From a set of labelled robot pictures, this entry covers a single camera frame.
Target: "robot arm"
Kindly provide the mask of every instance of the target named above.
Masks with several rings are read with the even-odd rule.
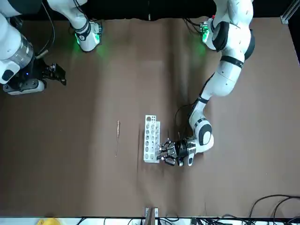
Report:
[[[43,59],[37,59],[32,44],[9,23],[6,17],[23,13],[35,13],[41,0],[26,2],[2,0],[0,2],[0,83],[10,95],[43,91],[45,79],[58,80],[66,85],[65,71],[57,64],[48,66]]]
[[[215,0],[217,14],[209,20],[207,45],[221,51],[222,57],[215,73],[206,81],[189,117],[192,137],[178,142],[167,141],[160,148],[158,158],[170,165],[192,165],[194,155],[210,149],[214,143],[212,127],[204,115],[204,108],[212,96],[226,96],[234,88],[240,72],[254,49],[254,37],[249,29],[253,17],[251,0]]]

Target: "black cable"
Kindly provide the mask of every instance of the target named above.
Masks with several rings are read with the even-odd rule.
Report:
[[[256,206],[256,204],[257,204],[259,201],[261,201],[261,200],[263,200],[263,199],[266,199],[266,198],[272,198],[272,197],[287,197],[287,198],[289,198],[289,197],[294,197],[294,198],[299,198],[299,199],[300,199],[300,196],[293,196],[293,195],[268,195],[268,196],[262,197],[262,198],[256,200],[256,201],[254,202],[254,204],[252,205],[252,208],[251,208],[250,213],[249,213],[249,218],[251,218],[252,213],[253,213],[253,210],[254,210],[254,207]]]
[[[81,224],[81,222],[84,221],[85,219],[86,219],[85,217],[82,217],[81,220],[76,225]]]
[[[294,217],[293,219],[290,219],[287,223],[290,224],[293,220],[299,219],[300,216]]]
[[[193,25],[192,23],[190,23],[190,21],[188,21],[188,20],[186,20],[186,19],[183,19],[183,21],[186,23],[186,25],[187,25],[188,28],[189,28],[188,23],[192,25],[193,29],[195,30],[195,32],[193,31],[194,34],[197,34],[197,35],[200,34],[200,31],[196,28],[195,25]]]
[[[168,220],[169,222],[177,222],[177,221],[179,221],[179,217],[177,217],[177,219],[174,219],[174,220],[168,219],[168,218],[165,218],[165,219]]]
[[[191,21],[191,19],[190,18],[185,18],[186,19],[186,21],[188,21],[191,25],[193,25],[193,26],[197,26],[197,27],[200,27],[200,24],[198,24],[198,23],[194,23],[193,21]]]
[[[130,224],[130,222],[132,221],[133,219],[131,219],[129,222],[128,222],[128,224],[127,225],[129,225]]]
[[[49,18],[50,23],[51,23],[51,26],[52,26],[52,32],[51,32],[51,36],[49,37],[47,43],[46,43],[46,44],[44,45],[44,47],[38,52],[37,55],[41,54],[41,53],[46,49],[46,47],[48,46],[48,44],[49,44],[49,42],[50,42],[51,37],[52,37],[52,42],[51,42],[50,46],[47,48],[47,50],[49,50],[49,49],[52,47],[52,45],[54,44],[54,40],[55,40],[55,29],[54,29],[53,21],[52,21],[50,15],[49,15],[49,13],[48,13],[48,10],[46,9],[46,7],[45,7],[45,5],[44,5],[43,2],[42,2],[42,6],[43,6],[43,8],[44,8],[44,10],[45,10],[45,12],[46,12],[48,18]]]
[[[295,196],[288,197],[288,198],[286,198],[286,199],[281,200],[281,201],[276,205],[276,207],[275,207],[275,209],[274,209],[274,212],[273,212],[273,223],[274,223],[274,224],[276,224],[276,223],[275,223],[275,219],[276,219],[276,211],[277,211],[278,207],[279,207],[282,203],[284,203],[285,201],[290,200],[290,199],[298,199],[298,200],[300,200],[300,196],[299,196],[299,197],[295,197]]]
[[[77,0],[73,0],[73,2],[74,2],[74,4],[75,4],[76,8],[79,10],[79,12],[81,12],[81,13],[85,16],[85,18],[86,18],[88,21],[90,21],[90,22],[95,22],[95,21],[97,21],[97,20],[91,20],[91,19],[89,19],[89,18],[87,17],[86,13],[83,12],[83,10],[82,10],[82,8],[80,7],[80,4],[78,3]]]
[[[193,35],[193,34],[195,34],[195,35],[199,35],[199,33],[198,32],[195,32],[195,31],[193,31],[190,27],[189,27],[189,25],[188,25],[188,23],[187,23],[187,21],[185,20],[185,19],[182,19],[183,21],[184,21],[184,23],[186,24],[186,26],[187,26],[187,29],[188,29],[188,31],[189,31],[189,33],[191,34],[191,35]]]
[[[165,224],[172,225],[172,223],[170,223],[168,220],[158,218],[159,223],[160,223],[161,220],[164,221]]]

